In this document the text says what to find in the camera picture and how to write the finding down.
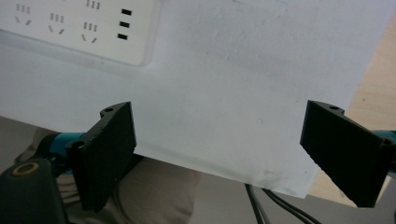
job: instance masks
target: power strip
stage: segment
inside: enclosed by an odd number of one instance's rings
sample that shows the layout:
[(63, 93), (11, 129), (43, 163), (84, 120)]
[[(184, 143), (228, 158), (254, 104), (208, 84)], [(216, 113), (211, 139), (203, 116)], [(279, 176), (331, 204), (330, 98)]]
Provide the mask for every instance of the power strip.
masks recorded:
[(159, 0), (3, 0), (0, 29), (134, 65), (149, 62)]

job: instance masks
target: cable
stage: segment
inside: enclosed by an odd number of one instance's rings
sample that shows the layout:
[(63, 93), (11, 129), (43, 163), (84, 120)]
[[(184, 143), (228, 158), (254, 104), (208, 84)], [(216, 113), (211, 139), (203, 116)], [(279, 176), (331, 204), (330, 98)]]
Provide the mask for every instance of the cable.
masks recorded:
[(251, 188), (249, 187), (249, 184), (245, 184), (245, 188), (247, 189), (247, 195), (248, 195), (248, 198), (250, 199), (251, 206), (253, 207), (253, 211), (254, 211), (254, 215), (256, 216), (257, 223), (263, 224), (262, 216), (260, 215), (260, 212), (259, 212), (259, 209), (257, 208), (256, 202), (254, 201), (253, 194), (251, 192)]
[(288, 202), (284, 201), (283, 199), (281, 199), (280, 197), (275, 195), (271, 190), (263, 189), (263, 191), (268, 195), (268, 197), (271, 200), (273, 200), (275, 203), (277, 203), (283, 209), (285, 209), (288, 212), (290, 212), (295, 217), (299, 218), (303, 223), (311, 224), (310, 221), (312, 221), (312, 223), (321, 224), (319, 221), (317, 221), (313, 217), (309, 216), (303, 210), (301, 210), (301, 209), (289, 204)]
[(259, 199), (257, 198), (256, 193), (252, 189), (251, 185), (248, 185), (248, 187), (250, 188), (253, 199), (259, 208), (260, 214), (262, 214), (262, 219), (264, 219), (264, 223), (271, 224), (271, 221), (270, 221), (269, 217), (267, 216), (267, 214), (265, 213), (264, 207), (262, 207), (262, 204), (260, 203)]

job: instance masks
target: black mechanical part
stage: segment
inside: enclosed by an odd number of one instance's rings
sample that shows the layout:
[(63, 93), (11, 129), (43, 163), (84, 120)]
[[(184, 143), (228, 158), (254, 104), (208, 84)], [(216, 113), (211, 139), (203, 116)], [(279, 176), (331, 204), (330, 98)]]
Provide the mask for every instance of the black mechanical part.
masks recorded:
[(8, 168), (0, 185), (0, 223), (69, 223), (48, 160), (31, 159)]
[(374, 207), (396, 145), (344, 116), (344, 110), (308, 101), (301, 145), (358, 207)]
[(116, 184), (142, 157), (134, 154), (136, 139), (131, 103), (113, 105), (101, 119), (66, 147), (84, 210), (99, 212)]

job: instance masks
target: wooden table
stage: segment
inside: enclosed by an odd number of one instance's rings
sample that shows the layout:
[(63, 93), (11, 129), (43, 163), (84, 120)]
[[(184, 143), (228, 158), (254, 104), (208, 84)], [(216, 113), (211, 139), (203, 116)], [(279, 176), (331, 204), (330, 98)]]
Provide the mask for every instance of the wooden table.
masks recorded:
[[(346, 116), (369, 130), (396, 130), (396, 10), (357, 89)], [(320, 172), (311, 195), (354, 205)]]

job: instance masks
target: usb port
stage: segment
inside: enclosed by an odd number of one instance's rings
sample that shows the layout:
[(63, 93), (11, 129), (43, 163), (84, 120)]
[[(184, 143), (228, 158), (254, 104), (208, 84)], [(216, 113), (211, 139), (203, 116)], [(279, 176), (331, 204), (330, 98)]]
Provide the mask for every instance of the usb port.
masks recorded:
[(132, 16), (132, 11), (128, 10), (128, 9), (122, 9), (121, 10), (122, 14), (128, 15), (128, 16)]
[(128, 23), (128, 22), (125, 22), (125, 21), (120, 21), (120, 26), (129, 28), (129, 23)]
[(126, 40), (126, 39), (128, 39), (128, 35), (119, 34), (119, 35), (118, 35), (118, 38), (119, 38), (119, 39), (125, 39), (125, 40)]

